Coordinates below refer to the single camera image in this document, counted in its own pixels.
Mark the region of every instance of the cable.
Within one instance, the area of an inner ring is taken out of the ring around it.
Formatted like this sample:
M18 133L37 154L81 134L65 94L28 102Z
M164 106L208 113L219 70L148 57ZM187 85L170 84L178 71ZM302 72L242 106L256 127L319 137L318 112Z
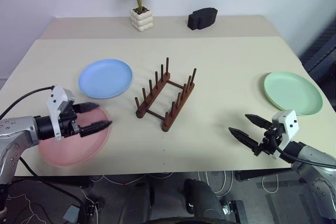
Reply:
M107 181L109 181L109 182L111 182L111 183L113 183L113 184L120 185L120 186L127 186L127 185L129 185L129 184L131 184L131 183L134 183L134 182L136 182L136 181L138 181L138 180L143 179L146 175L147 175L147 174L144 174L144 175L141 176L140 178L137 178L137 179L135 179L135 180L131 180L131 181L127 182L127 183L120 183L120 182L112 181L112 180L106 178L105 175L103 175L103 177L104 177Z
M206 178L206 183L209 185L209 178L208 178L208 172L205 171L205 178Z
M225 186L225 183L226 183L226 171L223 171L223 174L224 174L223 185L222 185L222 187L220 188L220 190L218 190L218 191L214 191L215 194L220 193L220 192L224 189L224 186Z
M38 177L38 175L29 167L29 165L27 164L27 162L20 157L20 161L22 162L22 164L25 166L25 168L34 176L34 177Z
M20 101L22 101L23 99L25 99L26 97L34 94L34 93L37 93L37 92L40 92L40 91L44 91L44 90L53 90L55 86L50 86L50 87L45 87L45 88L41 88L41 89L36 89L36 90L33 90L25 95L23 95L22 97L20 97L19 99L17 99L15 102L13 102L1 115L0 115L0 120L16 105L18 104ZM25 162L25 160L20 157L20 161L23 163L23 165L27 168L27 170L34 176L34 177L38 177L38 175L29 167L29 165ZM87 216L86 214L86 210L85 210L85 206L83 204L83 202L78 198L76 197L75 195L57 187L57 186L54 186L52 184L50 184L49 182L46 182L46 181L43 181L41 180L42 183L44 183L45 185L57 190L57 191L60 191L61 193L65 194L65 195L68 195L69 197L75 199L81 206L82 208L82 211L83 213L85 214L85 216ZM87 224L87 218L84 218L84 222L85 224Z
M84 194L85 199L87 199L88 201L90 201L90 202L95 206L96 220L97 220L96 223L98 224L98 223L99 223L99 222L98 222L98 209L97 209L96 203L94 203L91 199L89 199L88 196L86 196L86 194L84 193L83 190L82 190L82 193Z
M23 163L23 165L28 169L28 171L29 171L34 177L38 177L38 175L37 175L37 174L36 174L36 173L35 173L35 172L28 166L28 164L23 160L23 158L20 158L20 161ZM47 185L47 186L53 188L54 190L57 190L57 191L59 191L59 192L65 194L65 195L67 195L67 196L73 198L74 200L76 200L76 201L79 203L80 208L81 208L81 210L83 211L84 216L87 216L87 212L86 212L84 203L83 203L77 196L75 196L75 195L73 195L73 194L71 194L71 193L69 193L69 192L67 192L67 191L65 191L65 190L63 190L63 189L61 189L61 188L59 188L59 187L57 187L57 186L54 186L53 184L51 184L51 183L49 183L49 182L47 182L47 181L44 181L44 180L42 180L42 179L41 179L40 181L41 181L43 184L45 184L45 185ZM84 223L85 223L85 224L87 224L87 221L88 221L87 218L84 218Z
M47 222L46 222L45 220L42 220L37 214L34 213L34 211L33 211L32 208L31 208L31 205L32 205L32 204L30 203L30 200L27 198L27 195L26 195L26 194L21 194L21 195L19 195L19 196L15 196L15 197L11 197L10 195L8 195L9 200L11 200L11 199L15 199L15 198L19 198L19 197L22 197L22 196L25 196L26 201L28 201L28 206L26 206L23 210L21 210L21 212L16 216L15 220L13 221L13 223L16 222L16 220L18 219L18 217L24 212L25 209L29 208L29 210L30 210L30 212L31 212L31 216L29 216L27 219L23 220L23 221L21 222L21 224L22 224L23 222L25 222L25 221L28 223L28 222L32 219L33 216L36 216L36 218L37 218L39 221L44 222L44 224L47 224Z
M231 182L230 182L229 189L224 194L222 194L222 195L216 195L217 197L223 197L223 196L227 195L231 191L232 185L233 185L233 177L234 176L233 176L233 170L232 170L231 171Z
M218 190L218 191L214 191L214 193L215 194L217 194L217 193L220 193L223 189L224 189L224 187L225 187L225 184L226 184L226 172L225 171L223 171L223 173L224 173L224 181L223 181L223 185L222 185L222 187L220 188L220 190ZM199 172L197 172L197 175L198 175L198 179L200 180L200 181L202 181L201 180L201 177L200 177L200 175L199 175ZM209 185L209 183L208 183L208 175L207 175L207 172L205 172L205 176L206 176L206 179L207 179L207 184ZM229 192L230 192L230 190L232 189L232 185L233 185L233 170L231 171L231 182L230 182L230 186L229 186L229 189L224 193L224 194L222 194L222 195L216 195L217 197L223 197L223 196L225 196L225 195L227 195Z
M169 175L164 176L164 177L156 177L152 174L148 174L148 176L152 177L152 178L156 178L156 179L165 179L165 178L169 178L170 176L172 176L174 173L169 173Z
M104 175L101 175L100 179L94 180L94 179L92 179L92 176L90 176L90 180L91 180L92 182L98 182L98 181L101 181L101 180L104 179L104 178L105 178L105 176L104 176Z
M279 148L279 146L276 143L275 137L272 136L271 138L271 144L273 145L273 147L280 153L282 154L284 157L289 158L291 160L297 161L297 162L301 162L307 165L314 165L314 166L320 166L320 167L325 167L325 168L332 168L332 169L336 169L336 165L331 165L331 164L324 164L324 163L318 163L318 162L313 162L313 161L309 161L309 160L304 160L304 159L300 159L298 157L294 157L286 152L284 152L282 149Z
M48 219L48 221L49 221L51 224L54 224L54 222L52 222L51 219L50 219L50 217L48 216L46 209L45 209L41 204L39 204L39 203L31 203L30 205L31 205L31 206L39 206L39 207L42 209L42 211L43 211L43 213L45 214L45 216L46 216L46 218ZM27 208L29 208L29 205L26 206L25 208L23 208L23 209L19 212L19 214L18 214L18 215L16 216L16 218L14 219L13 224L17 221L18 217L19 217L19 216L20 216L20 215L21 215Z
M79 204L80 204L80 208L82 209L83 211L83 215L85 216L84 217L84 223L87 224L88 223L88 219L87 219L87 212L86 212L86 209L85 209L85 206L84 206L84 203L83 201L81 201L77 196L69 193L68 191L65 191L57 186L54 186L53 184L50 184L49 182L46 182L46 181L43 181L41 180L41 182L57 191L60 191L61 193L65 194L65 195L68 195L69 197L75 199Z
M22 97L20 97L19 99L17 99L15 102L13 102L1 115L0 115L0 120L15 106L17 105L20 101L22 101L23 99L25 99L26 97L30 96L31 94L35 94L37 92L41 92L44 90L48 90L51 89L53 90L55 86L50 86L50 87L45 87L45 88L41 88L41 89L36 89L33 90L25 95L23 95Z
M263 188L266 192L268 192L269 194L275 194L275 193L278 191L278 189L279 189L279 178L278 178L278 174L276 174L275 176L276 176L276 178L277 178L277 189L275 189L274 191L269 191L269 190L267 190L267 189L265 188L265 186L264 186L264 178L265 178L265 176L261 179L261 186L262 186L262 188Z

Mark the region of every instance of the pink plate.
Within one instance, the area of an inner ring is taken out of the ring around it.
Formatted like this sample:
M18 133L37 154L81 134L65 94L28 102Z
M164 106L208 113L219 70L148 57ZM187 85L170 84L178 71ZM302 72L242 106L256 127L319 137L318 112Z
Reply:
M108 120L102 108L96 108L83 114L77 114L76 122L87 126L93 122ZM92 135L80 137L79 134L60 141L55 138L40 141L38 150L49 165L66 167L80 164L93 157L104 145L109 134L109 127Z

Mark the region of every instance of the floor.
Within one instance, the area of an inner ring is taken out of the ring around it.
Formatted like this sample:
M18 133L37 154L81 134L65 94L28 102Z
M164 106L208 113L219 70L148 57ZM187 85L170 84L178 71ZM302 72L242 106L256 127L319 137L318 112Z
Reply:
M201 179L205 180L205 173L200 173ZM107 176L116 182L126 183L141 175L113 175ZM226 172L225 192L229 188L231 172ZM225 196L226 200L242 200L245 205L246 215L249 224L310 224L324 223L319 216L316 205L313 201L307 184L299 183L299 176L290 171L278 175L279 189L274 194L265 192L261 186L261 178L254 178L248 181L239 182L235 178L231 191ZM100 176L94 176L92 179L98 180ZM174 173L166 179L156 179L146 176L155 188L155 204L152 207L151 219L173 216L190 216L184 207L184 197L182 195L183 183L187 178L197 179L197 173ZM223 172L208 172L209 184L213 190L219 190L223 184ZM276 189L276 178L274 175L265 178L264 185L269 191ZM102 199L103 209L100 211L100 223L118 223L119 215L123 203L132 189L133 184L128 186L115 185L106 179L93 183L90 190L85 193L89 197ZM80 189L63 186L63 189L77 195L84 200ZM32 203L39 203L45 207L50 219L54 224L63 224L63 214L72 203L76 203L67 196L60 194L53 189L48 188L42 183L34 181L24 181L14 184L10 190L11 197L26 194ZM13 198L7 201L8 223L13 223L14 218L19 212L28 205L24 197ZM37 205L32 206L33 211L43 220L46 216ZM31 214L26 209L16 220L21 223ZM29 223L43 223L32 218Z

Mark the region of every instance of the black object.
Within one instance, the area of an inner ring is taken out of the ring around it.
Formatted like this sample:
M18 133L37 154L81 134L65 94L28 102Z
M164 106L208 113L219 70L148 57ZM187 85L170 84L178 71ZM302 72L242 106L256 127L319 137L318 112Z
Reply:
M112 121L105 120L105 121L99 121L99 122L91 123L89 126L80 127L79 128L79 135L80 135L80 137L84 137L84 136L91 135L93 133L97 133L99 131L104 130L108 126L110 126L111 123L112 123Z
M151 218L154 190L148 183L139 183L130 192L121 211L119 224L141 224Z
M85 102L85 103L78 103L78 104L72 105L74 112L80 113L80 114L89 112L98 107L99 107L99 104L94 103L94 102Z
M248 224L244 203L241 200L229 201L229 207L235 214L237 223Z
M216 20L217 10L215 8L203 8L194 11L189 15L188 27L191 30L201 30L212 25Z
M5 209L6 199L8 197L9 185L0 185L0 211Z
M82 190L91 188L93 185L90 180L90 176L17 176L15 178L16 180L14 180L11 185L24 180L33 180L38 182L47 181L57 185L80 187Z
M283 125L281 124L273 125L271 122L257 115L246 114L245 116L253 124L255 124L260 128L266 129L267 126L271 125L264 133L263 142L259 145L256 141L250 138L245 132L229 127L229 131L231 132L231 134L236 139L238 139L238 141L249 147L253 151L254 155L258 156L261 152L265 152L266 154L273 154L275 151L278 151L280 153L280 158L288 163L294 163L295 161L297 161L303 164L336 169L336 165L318 163L298 158L297 157L298 154L305 146L305 144L301 142L297 143L295 141L291 141L288 143L288 145L284 150L281 150L279 148L279 144L281 142L282 133L285 131Z
M186 208L198 218L225 220L223 207L208 184L187 179L184 182Z
M259 169L259 170L241 170L235 172L235 177L238 181L249 180L250 178L263 177L271 174L285 173L292 168L277 168L277 169Z

